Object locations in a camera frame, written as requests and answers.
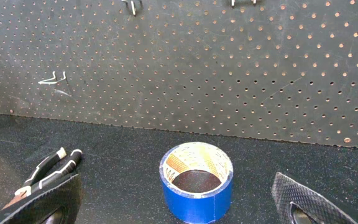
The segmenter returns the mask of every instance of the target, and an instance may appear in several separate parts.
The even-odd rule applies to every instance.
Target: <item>black pegboard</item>
[[[358,147],[358,1],[135,4],[0,1],[0,113]]]

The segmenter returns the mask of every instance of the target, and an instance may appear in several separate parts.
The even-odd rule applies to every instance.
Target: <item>blue tape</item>
[[[160,165],[162,189],[169,210],[187,223],[211,223],[220,219],[231,204],[233,172],[229,172],[227,181],[218,189],[197,196],[200,198],[195,198],[194,194],[179,190],[163,175],[162,164],[176,148],[174,147],[166,153]]]

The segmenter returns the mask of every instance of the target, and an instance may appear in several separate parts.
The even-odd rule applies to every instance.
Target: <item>speckled black countertop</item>
[[[158,164],[173,146],[220,147],[234,166],[232,205],[218,223],[277,223],[277,171],[358,211],[358,149],[0,115],[0,209],[49,153],[81,149],[77,223],[181,223],[165,206]]]

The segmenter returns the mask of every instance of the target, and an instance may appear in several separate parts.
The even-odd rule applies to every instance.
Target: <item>blue tape roll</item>
[[[168,165],[174,162],[176,162],[174,164],[176,169]],[[189,165],[184,168],[186,164],[196,164],[196,167]],[[205,193],[186,192],[172,184],[178,174],[195,169],[215,173],[219,179],[224,181],[215,189]],[[160,177],[169,210],[187,223],[214,222],[223,217],[230,207],[233,180],[232,164],[228,156],[213,145],[189,142],[172,148],[161,160]]]

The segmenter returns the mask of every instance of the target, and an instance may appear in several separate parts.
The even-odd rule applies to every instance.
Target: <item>black and white handle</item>
[[[26,191],[27,196],[30,195],[31,186],[37,183],[42,179],[42,177],[50,170],[60,159],[63,159],[66,156],[66,151],[64,148],[60,148],[56,153],[47,156],[40,164],[37,165],[30,177],[24,182],[23,186],[16,190],[15,195],[18,196],[22,192]]]
[[[51,182],[71,173],[80,161],[81,156],[81,150],[73,150],[73,152],[71,152],[70,154],[70,157],[68,158],[68,162],[65,165],[61,166],[58,170],[31,186],[31,193],[34,193],[37,190],[40,190],[46,185],[50,184]]]

